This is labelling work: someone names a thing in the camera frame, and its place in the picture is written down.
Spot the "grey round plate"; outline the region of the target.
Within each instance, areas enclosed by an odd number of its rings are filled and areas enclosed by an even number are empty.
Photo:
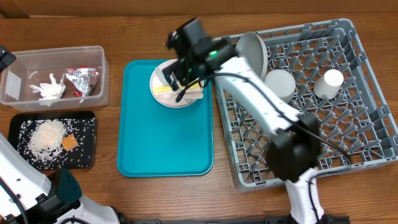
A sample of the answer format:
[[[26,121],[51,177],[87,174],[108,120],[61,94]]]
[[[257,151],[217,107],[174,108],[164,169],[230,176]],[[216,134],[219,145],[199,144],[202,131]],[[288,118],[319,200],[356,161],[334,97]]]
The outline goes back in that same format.
[[[236,50],[240,55],[247,58],[251,68],[264,81],[267,73],[268,57],[263,39],[255,32],[247,32],[239,38]]]

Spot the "white paper cup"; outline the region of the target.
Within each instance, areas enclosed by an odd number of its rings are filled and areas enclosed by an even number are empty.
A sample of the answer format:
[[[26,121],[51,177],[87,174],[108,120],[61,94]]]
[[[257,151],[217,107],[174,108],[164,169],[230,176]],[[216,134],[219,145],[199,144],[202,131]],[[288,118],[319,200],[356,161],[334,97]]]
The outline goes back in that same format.
[[[337,95],[343,81],[344,76],[339,70],[330,69],[317,80],[313,91],[321,99],[332,99]]]

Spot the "orange food cube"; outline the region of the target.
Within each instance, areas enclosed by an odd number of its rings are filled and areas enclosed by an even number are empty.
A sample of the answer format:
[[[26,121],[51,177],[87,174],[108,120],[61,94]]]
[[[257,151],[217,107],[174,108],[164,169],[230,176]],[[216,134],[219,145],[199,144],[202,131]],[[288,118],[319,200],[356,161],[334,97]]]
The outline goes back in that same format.
[[[62,139],[62,147],[66,151],[71,151],[72,149],[76,148],[78,145],[79,143],[73,134]]]

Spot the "small grey bowl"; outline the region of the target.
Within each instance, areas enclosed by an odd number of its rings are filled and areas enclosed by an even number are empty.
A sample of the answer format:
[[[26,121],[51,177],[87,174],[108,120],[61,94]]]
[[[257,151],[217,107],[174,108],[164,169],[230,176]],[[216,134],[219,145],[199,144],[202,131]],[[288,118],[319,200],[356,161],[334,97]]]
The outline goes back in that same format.
[[[281,69],[272,70],[266,75],[264,82],[276,96],[286,103],[293,99],[296,82],[291,73]]]

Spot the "foil wrapper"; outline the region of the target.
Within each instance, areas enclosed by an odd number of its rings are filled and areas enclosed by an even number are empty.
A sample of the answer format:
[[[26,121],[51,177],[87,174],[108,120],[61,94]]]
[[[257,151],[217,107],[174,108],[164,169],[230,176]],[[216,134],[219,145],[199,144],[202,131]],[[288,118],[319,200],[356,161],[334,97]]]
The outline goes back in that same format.
[[[73,84],[75,91],[82,93],[81,97],[88,96],[98,81],[99,73],[95,68],[66,68],[65,77]]]

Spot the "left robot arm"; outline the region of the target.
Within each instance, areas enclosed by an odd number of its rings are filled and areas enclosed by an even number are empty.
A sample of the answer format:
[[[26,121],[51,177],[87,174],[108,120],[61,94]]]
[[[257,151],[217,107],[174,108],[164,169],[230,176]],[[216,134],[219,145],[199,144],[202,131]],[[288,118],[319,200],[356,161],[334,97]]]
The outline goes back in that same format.
[[[1,49],[1,103],[19,110],[1,136],[1,215],[7,223],[128,223],[83,195],[72,169],[95,162],[96,106],[109,101],[101,46]]]

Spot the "white napkin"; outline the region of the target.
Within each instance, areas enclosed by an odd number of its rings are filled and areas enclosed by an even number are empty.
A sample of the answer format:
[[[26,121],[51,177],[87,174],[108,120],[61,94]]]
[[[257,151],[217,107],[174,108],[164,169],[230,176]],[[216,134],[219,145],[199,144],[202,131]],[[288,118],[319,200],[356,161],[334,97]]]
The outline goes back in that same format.
[[[60,82],[57,83],[54,75],[49,75],[51,83],[40,83],[39,86],[29,85],[32,88],[33,93],[40,93],[41,105],[51,106],[55,100],[59,100],[63,96],[63,92],[66,89],[63,75]]]

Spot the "yellow plastic spoon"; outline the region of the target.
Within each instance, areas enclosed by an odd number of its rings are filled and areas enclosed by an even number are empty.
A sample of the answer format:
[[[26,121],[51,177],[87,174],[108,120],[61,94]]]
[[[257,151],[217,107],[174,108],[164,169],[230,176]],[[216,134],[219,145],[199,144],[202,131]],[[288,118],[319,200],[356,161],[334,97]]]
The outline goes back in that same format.
[[[150,81],[151,91],[154,93],[163,93],[167,91],[173,91],[172,87],[169,85],[163,85],[159,80],[151,80]],[[191,91],[200,91],[202,87],[199,84],[194,84],[188,90]]]

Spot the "red sauce packet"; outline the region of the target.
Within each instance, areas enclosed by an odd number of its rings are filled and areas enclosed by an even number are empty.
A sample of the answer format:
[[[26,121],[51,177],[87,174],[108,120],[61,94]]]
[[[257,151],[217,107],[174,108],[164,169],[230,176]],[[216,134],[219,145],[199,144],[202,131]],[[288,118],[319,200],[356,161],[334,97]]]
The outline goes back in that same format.
[[[81,93],[80,91],[74,91],[74,92],[73,92],[73,95],[74,95],[75,97],[81,97],[81,96],[82,96],[82,93]]]

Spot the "pink plastic fork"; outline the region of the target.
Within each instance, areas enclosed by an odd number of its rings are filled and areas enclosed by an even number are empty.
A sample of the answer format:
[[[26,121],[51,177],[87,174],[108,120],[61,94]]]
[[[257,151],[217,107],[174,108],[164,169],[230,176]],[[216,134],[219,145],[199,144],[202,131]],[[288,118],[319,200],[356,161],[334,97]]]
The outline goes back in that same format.
[[[155,96],[156,100],[160,101],[169,101],[169,100],[177,100],[180,101],[182,99],[201,99],[203,98],[203,93],[200,91],[194,91],[194,92],[184,92],[184,93],[179,93],[176,91],[173,92],[164,92],[164,93],[158,93]]]

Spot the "white plate with cutlery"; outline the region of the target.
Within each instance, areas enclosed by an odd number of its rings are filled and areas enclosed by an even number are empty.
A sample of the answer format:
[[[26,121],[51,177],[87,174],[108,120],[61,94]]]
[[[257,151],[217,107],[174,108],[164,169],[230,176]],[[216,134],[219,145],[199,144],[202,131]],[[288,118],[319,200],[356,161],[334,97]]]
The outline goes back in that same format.
[[[179,90],[173,91],[163,74],[160,73],[163,68],[166,68],[176,61],[177,59],[168,60],[155,67],[149,82],[152,96],[160,104],[169,108],[183,108],[204,97],[203,88],[199,84],[195,84],[185,92],[183,98],[179,102],[176,102],[176,97],[183,90],[183,87],[180,86]]]

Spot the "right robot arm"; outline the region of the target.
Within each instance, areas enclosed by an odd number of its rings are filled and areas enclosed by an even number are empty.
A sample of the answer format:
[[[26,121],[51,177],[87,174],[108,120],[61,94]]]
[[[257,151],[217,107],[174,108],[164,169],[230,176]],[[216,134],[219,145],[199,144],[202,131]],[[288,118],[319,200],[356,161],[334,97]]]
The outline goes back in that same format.
[[[320,223],[324,210],[316,185],[321,137],[314,115],[304,115],[278,98],[226,39],[214,41],[193,18],[165,41],[177,61],[162,74],[180,102],[195,84],[214,80],[256,120],[266,136],[267,167],[288,191],[290,223]]]

